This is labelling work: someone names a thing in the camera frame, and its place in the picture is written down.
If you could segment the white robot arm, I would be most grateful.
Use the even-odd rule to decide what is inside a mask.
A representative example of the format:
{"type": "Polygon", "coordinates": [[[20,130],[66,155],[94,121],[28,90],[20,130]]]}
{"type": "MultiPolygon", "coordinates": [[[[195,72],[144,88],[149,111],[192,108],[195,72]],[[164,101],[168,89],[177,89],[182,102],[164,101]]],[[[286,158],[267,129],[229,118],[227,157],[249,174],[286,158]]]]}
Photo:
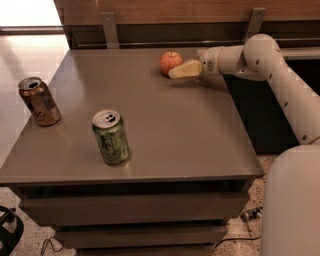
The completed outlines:
{"type": "Polygon", "coordinates": [[[261,256],[320,256],[320,97],[287,64],[274,38],[256,34],[239,46],[204,50],[169,70],[172,79],[205,75],[222,83],[225,75],[269,85],[288,135],[264,187],[261,256]]]}

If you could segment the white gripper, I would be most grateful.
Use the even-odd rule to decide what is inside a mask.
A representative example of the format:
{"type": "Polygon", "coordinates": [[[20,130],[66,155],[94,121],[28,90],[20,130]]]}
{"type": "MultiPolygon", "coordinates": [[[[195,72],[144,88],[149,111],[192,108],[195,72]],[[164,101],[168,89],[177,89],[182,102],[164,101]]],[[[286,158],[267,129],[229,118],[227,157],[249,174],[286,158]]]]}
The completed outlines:
{"type": "Polygon", "coordinates": [[[221,51],[222,47],[212,47],[204,50],[200,54],[200,62],[198,60],[188,60],[170,69],[168,76],[171,79],[195,77],[202,73],[202,69],[207,75],[218,76],[220,75],[219,55],[221,51]]]}

